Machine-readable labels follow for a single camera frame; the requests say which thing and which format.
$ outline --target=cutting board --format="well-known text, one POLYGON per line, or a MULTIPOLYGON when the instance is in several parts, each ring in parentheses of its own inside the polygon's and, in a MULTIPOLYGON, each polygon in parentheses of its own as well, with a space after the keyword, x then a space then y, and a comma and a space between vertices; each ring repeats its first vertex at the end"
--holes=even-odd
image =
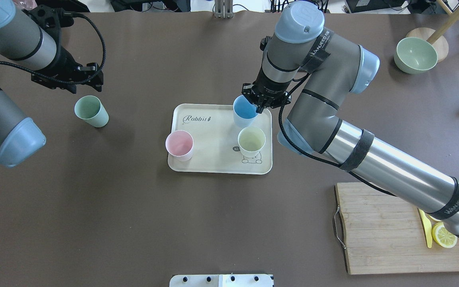
POLYGON ((453 248, 426 247, 414 205, 364 183, 338 183, 335 194, 348 274, 459 271, 459 239, 453 248))

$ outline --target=white floor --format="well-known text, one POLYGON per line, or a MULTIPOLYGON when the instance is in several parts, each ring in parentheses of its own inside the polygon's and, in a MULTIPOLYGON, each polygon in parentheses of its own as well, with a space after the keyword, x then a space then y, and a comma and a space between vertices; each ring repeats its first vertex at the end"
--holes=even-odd
MULTIPOLYGON (((114 12, 113 7, 111 6, 109 0, 79 0, 80 2, 86 4, 90 11, 92 12, 114 12)), ((346 5, 345 0, 328 0, 328 9, 330 13, 345 13, 343 7, 346 5)), ((458 3, 457 0, 449 0, 451 7, 455 7, 458 3)), ((270 9, 270 0, 233 0, 233 5, 240 4, 248 8, 250 11, 264 12, 265 10, 270 9)), ((402 9, 400 11, 395 11, 394 9, 381 9, 360 12, 360 14, 410 14, 406 6, 408 1, 403 3, 402 9)), ((153 4, 154 7, 164 8, 161 2, 156 2, 153 4)), ((191 0, 191 11, 212 11, 214 7, 213 0, 191 0)), ((159 9, 150 9, 149 12, 163 12, 159 9)), ((233 11, 238 12, 244 10, 241 6, 233 6, 233 11)))

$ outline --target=cutting board handle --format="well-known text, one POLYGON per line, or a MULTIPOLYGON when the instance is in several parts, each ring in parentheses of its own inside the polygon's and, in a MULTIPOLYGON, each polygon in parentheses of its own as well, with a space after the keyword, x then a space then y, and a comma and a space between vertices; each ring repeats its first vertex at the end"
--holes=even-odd
POLYGON ((336 219, 335 217, 339 214, 339 222, 341 222, 341 207, 339 206, 339 204, 337 205, 337 208, 335 210, 335 213, 334 213, 334 218, 332 220, 332 225, 334 227, 334 235, 335 235, 335 238, 337 238, 337 240, 339 240, 339 243, 341 244, 341 247, 343 248, 343 250, 346 250, 346 245, 345 243, 343 242, 342 238, 344 238, 344 234, 342 234, 341 238, 339 238, 339 234, 337 233, 337 223, 336 223, 336 219))

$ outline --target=pink cup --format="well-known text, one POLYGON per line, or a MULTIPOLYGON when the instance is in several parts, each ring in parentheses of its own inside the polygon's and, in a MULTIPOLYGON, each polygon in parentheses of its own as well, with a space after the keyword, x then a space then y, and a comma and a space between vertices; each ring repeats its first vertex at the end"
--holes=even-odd
POLYGON ((192 158, 194 140, 190 133, 177 130, 166 138, 166 149, 169 154, 180 161, 187 161, 192 158))

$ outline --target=white metal plate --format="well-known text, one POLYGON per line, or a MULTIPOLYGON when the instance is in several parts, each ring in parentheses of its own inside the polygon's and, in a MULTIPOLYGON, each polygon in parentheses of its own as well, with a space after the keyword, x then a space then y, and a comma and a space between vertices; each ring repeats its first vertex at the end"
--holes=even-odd
POLYGON ((268 274, 216 274, 175 275, 169 287, 273 287, 273 275, 268 274))
POLYGON ((266 142, 257 156, 247 158, 238 147, 237 136, 242 128, 233 121, 232 105, 178 105, 173 112, 171 132, 188 131, 194 139, 194 153, 188 161, 178 161, 168 154, 168 165, 174 171, 266 174, 273 163, 270 111, 259 114, 252 126, 264 131, 266 142))

